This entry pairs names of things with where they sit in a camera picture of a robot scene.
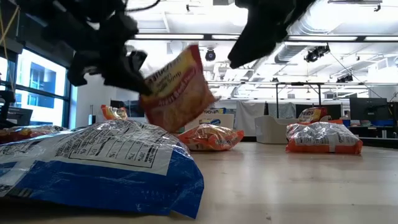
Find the blue and white chip bag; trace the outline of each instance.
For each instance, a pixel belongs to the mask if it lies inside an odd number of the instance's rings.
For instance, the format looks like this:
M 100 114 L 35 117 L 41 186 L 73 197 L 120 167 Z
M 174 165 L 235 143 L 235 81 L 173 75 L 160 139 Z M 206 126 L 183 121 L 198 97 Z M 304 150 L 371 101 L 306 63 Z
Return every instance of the blue and white chip bag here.
M 0 197 L 196 218 L 203 176 L 160 127 L 110 120 L 0 146 Z

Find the fluorescent light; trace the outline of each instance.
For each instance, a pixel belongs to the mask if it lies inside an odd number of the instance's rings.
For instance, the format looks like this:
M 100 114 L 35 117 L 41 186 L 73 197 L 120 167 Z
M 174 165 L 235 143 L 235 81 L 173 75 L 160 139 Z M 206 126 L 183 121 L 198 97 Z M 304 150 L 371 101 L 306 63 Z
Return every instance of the fluorescent light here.
M 366 37 L 365 41 L 398 41 L 398 37 Z
M 239 35 L 212 35 L 211 38 L 216 40 L 237 40 Z
M 351 40 L 356 40 L 357 38 L 358 37 L 353 37 L 353 36 L 333 36 L 333 35 L 318 35 L 318 36 L 291 35 L 289 36 L 288 40 L 302 40 L 304 42 L 311 42 L 311 41 L 328 42 L 328 41 L 351 41 Z
M 286 41 L 285 45 L 287 46 L 326 46 L 328 43 L 324 42 L 289 42 Z
M 137 34 L 134 39 L 203 39 L 201 34 Z

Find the wooden table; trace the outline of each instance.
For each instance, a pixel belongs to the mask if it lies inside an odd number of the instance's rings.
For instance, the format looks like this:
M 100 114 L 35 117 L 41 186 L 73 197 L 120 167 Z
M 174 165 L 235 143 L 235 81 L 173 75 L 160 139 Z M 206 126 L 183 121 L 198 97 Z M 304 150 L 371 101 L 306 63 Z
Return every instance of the wooden table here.
M 3 202 L 0 223 L 398 223 L 398 151 L 286 154 L 244 142 L 193 156 L 205 177 L 196 220 Z

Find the crinkled plastic packaging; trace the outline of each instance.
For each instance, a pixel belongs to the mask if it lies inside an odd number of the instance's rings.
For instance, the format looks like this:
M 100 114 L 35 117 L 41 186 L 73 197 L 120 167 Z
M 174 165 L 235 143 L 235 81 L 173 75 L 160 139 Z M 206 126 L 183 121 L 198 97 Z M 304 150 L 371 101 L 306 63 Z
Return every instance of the crinkled plastic packaging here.
M 151 124 L 174 132 L 216 101 L 203 76 L 199 48 L 187 47 L 175 60 L 145 79 L 152 90 L 140 103 Z
M 114 108 L 112 106 L 101 105 L 101 110 L 105 119 L 127 119 L 125 108 Z
M 328 114 L 327 108 L 308 108 L 303 110 L 298 117 L 300 123 L 318 122 Z
M 0 197 L 195 218 L 204 183 L 164 129 L 109 120 L 0 146 Z
M 20 141 L 45 134 L 53 134 L 63 131 L 64 128 L 53 125 L 17 126 L 0 130 L 0 144 Z
M 178 136 L 191 150 L 213 150 L 222 151 L 233 148 L 242 141 L 243 131 L 211 124 L 201 124 Z
M 362 150 L 362 141 L 343 124 L 291 124 L 286 136 L 287 152 L 360 154 Z

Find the security camera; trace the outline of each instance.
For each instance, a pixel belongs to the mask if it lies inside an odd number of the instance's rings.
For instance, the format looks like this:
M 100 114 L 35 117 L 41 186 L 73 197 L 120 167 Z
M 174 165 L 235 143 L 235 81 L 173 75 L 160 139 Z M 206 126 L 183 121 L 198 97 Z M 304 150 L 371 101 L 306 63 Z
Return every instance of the security camera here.
M 212 62 L 216 59 L 216 53 L 214 52 L 213 49 L 207 49 L 205 59 L 208 62 Z

